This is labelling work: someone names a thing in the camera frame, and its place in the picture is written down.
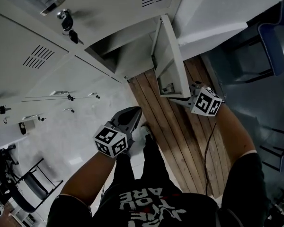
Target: black cable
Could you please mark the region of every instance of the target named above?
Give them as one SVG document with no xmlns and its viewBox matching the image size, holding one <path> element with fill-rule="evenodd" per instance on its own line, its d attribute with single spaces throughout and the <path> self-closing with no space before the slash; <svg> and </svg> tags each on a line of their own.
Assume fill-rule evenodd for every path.
<svg viewBox="0 0 284 227">
<path fill-rule="evenodd" d="M 207 167 L 206 167 L 206 155 L 207 155 L 207 152 L 208 152 L 208 149 L 209 149 L 209 141 L 213 135 L 213 131 L 210 135 L 210 137 L 208 138 L 208 141 L 207 141 L 207 144 L 206 144 L 206 150 L 205 150 L 205 154 L 204 154 L 204 171 L 205 171 L 205 177 L 206 177 L 206 187 L 205 187 L 205 194 L 208 196 L 207 194 L 207 189 L 208 189 L 208 184 L 209 184 L 209 177 L 208 177 L 208 172 L 207 172 Z"/>
</svg>

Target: key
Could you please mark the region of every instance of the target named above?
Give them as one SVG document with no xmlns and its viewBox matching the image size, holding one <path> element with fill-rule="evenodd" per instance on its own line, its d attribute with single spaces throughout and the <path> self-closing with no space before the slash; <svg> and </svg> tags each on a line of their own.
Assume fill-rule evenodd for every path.
<svg viewBox="0 0 284 227">
<path fill-rule="evenodd" d="M 84 44 L 79 38 L 78 38 L 78 34 L 72 29 L 70 32 L 69 32 L 69 37 L 71 39 L 71 41 L 73 41 L 75 44 Z"/>
<path fill-rule="evenodd" d="M 74 101 L 75 98 L 73 98 L 70 94 L 67 95 L 68 100 Z"/>
<path fill-rule="evenodd" d="M 11 110 L 11 108 L 6 108 L 4 106 L 0 106 L 0 114 L 5 114 L 6 111 Z"/>
<path fill-rule="evenodd" d="M 71 17 L 71 11 L 69 9 L 63 9 L 57 14 L 57 17 L 59 19 L 63 19 L 62 24 L 61 24 L 63 30 L 70 31 L 74 24 L 74 21 L 72 20 L 72 17 Z"/>
<path fill-rule="evenodd" d="M 40 116 L 38 116 L 38 120 L 43 122 L 44 120 L 46 120 L 46 118 L 40 118 Z"/>
</svg>

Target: wall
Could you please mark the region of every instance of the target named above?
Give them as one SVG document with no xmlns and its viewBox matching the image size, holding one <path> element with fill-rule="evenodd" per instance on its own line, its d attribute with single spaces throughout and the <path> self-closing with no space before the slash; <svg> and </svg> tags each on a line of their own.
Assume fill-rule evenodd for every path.
<svg viewBox="0 0 284 227">
<path fill-rule="evenodd" d="M 173 28 L 176 36 L 180 36 L 188 22 L 192 19 L 195 11 L 203 0 L 182 0 L 174 18 Z"/>
<path fill-rule="evenodd" d="M 247 22 L 281 0 L 203 0 L 181 36 L 232 23 Z M 187 9 L 181 6 L 178 12 Z"/>
<path fill-rule="evenodd" d="M 182 0 L 173 27 L 183 59 L 213 49 L 281 0 Z"/>
</svg>

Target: blue chair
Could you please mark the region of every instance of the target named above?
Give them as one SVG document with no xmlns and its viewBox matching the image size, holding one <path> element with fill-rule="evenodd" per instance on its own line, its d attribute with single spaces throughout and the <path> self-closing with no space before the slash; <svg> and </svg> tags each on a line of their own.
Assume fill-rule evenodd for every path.
<svg viewBox="0 0 284 227">
<path fill-rule="evenodd" d="M 245 83 L 258 81 L 270 76 L 279 76 L 284 72 L 284 53 L 275 33 L 276 26 L 284 26 L 284 0 L 256 19 L 260 19 L 260 23 L 257 26 L 258 35 L 234 47 L 232 51 L 246 45 L 251 46 L 261 42 L 269 60 L 270 69 L 260 72 L 259 76 L 246 80 L 244 81 Z"/>
</svg>

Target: white graphic print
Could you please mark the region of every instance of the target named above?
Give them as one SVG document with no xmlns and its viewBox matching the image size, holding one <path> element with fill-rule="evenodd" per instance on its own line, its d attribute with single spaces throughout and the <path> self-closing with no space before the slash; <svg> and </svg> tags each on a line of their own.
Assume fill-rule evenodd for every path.
<svg viewBox="0 0 284 227">
<path fill-rule="evenodd" d="M 155 198 L 160 200 L 160 203 L 153 203 L 148 191 Z M 186 213 L 186 210 L 177 210 L 175 207 L 169 206 L 164 199 L 161 199 L 162 188 L 143 188 L 141 191 L 134 190 L 120 194 L 120 209 L 121 210 L 136 210 L 137 207 L 147 206 L 151 213 L 131 213 L 131 219 L 128 221 L 128 227 L 157 227 L 164 219 L 163 214 L 167 213 L 172 218 L 182 221 L 179 214 Z"/>
</svg>

